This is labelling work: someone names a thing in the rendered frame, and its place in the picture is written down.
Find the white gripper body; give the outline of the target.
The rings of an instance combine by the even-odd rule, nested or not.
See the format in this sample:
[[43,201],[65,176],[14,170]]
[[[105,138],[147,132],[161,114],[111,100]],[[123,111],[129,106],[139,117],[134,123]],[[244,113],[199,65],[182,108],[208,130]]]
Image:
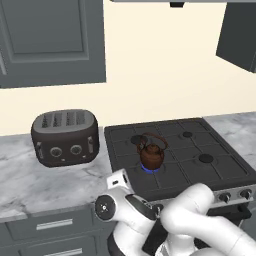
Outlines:
[[107,177],[106,181],[108,189],[121,187],[131,193],[134,192],[125,169],[120,169],[113,172],[111,175]]

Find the blue burner flame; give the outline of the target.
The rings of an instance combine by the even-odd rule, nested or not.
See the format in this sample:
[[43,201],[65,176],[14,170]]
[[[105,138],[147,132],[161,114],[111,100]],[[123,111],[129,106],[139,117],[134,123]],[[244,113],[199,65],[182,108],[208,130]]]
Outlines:
[[156,172],[158,172],[159,169],[160,169],[160,168],[158,168],[158,169],[148,169],[148,168],[146,168],[142,163],[140,163],[140,166],[141,166],[142,170],[143,170],[144,172],[148,173],[148,174],[156,173]]

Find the black stove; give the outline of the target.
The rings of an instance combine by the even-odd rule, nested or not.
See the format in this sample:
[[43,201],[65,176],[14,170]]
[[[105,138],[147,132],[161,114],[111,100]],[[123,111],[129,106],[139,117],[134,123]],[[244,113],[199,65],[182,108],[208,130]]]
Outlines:
[[[137,153],[145,132],[168,143],[164,161],[153,174],[142,170]],[[104,134],[112,170],[125,169],[135,193],[150,202],[164,204],[196,183],[213,191],[215,200],[210,209],[256,200],[256,170],[202,118],[109,126]],[[164,147],[154,137],[145,140]],[[240,196],[245,189],[252,190],[250,199]],[[231,194],[228,203],[219,199],[225,192]]]

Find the brown kettle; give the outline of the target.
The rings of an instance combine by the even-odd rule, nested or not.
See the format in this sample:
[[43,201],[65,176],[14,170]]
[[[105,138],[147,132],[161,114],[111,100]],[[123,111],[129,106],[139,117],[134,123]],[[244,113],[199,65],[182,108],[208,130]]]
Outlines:
[[[146,137],[151,136],[159,139],[164,143],[164,147],[160,148],[157,144],[148,144],[145,140]],[[167,149],[167,141],[156,134],[145,132],[140,136],[140,142],[137,144],[137,153],[140,156],[140,162],[148,169],[158,169],[164,161],[164,151]]]

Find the dark brown toaster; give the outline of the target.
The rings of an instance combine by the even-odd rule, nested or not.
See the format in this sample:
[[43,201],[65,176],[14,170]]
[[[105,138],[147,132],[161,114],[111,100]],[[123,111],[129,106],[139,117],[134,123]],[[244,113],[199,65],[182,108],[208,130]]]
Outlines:
[[31,139],[38,161],[46,167],[89,163],[100,149],[97,119],[83,109],[39,115],[31,126]]

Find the grey range hood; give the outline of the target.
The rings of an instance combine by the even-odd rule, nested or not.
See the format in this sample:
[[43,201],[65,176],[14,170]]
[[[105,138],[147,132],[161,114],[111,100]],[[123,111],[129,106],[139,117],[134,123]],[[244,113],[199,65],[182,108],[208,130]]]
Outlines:
[[256,3],[256,0],[110,0],[114,3],[169,3],[181,6],[182,3]]

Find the grey wall cupboard door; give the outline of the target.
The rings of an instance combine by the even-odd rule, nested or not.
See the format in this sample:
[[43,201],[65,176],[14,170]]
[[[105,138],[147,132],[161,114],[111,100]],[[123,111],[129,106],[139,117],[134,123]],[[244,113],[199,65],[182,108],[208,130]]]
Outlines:
[[105,80],[103,0],[0,0],[0,88]]

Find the dark grey wall cupboard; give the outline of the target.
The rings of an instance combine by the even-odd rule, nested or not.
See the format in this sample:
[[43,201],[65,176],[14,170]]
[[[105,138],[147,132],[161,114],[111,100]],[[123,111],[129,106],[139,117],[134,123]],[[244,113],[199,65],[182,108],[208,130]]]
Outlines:
[[256,73],[256,2],[226,5],[216,55]]

